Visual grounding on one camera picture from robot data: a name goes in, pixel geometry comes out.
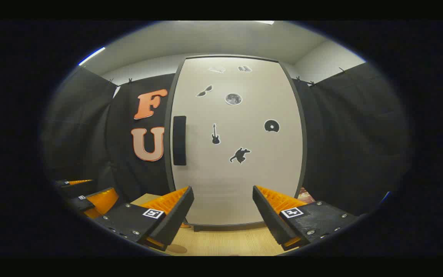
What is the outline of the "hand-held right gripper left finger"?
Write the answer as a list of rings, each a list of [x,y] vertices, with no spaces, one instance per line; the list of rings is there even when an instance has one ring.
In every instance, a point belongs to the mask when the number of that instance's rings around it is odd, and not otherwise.
[[[172,244],[195,195],[190,186],[142,205],[125,203],[94,222],[130,242],[165,251]]]

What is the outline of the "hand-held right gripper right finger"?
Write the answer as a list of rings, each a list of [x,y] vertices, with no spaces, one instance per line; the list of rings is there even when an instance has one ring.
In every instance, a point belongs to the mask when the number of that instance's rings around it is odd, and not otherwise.
[[[256,185],[252,199],[269,232],[283,249],[316,244],[359,219],[321,200],[306,203]]]

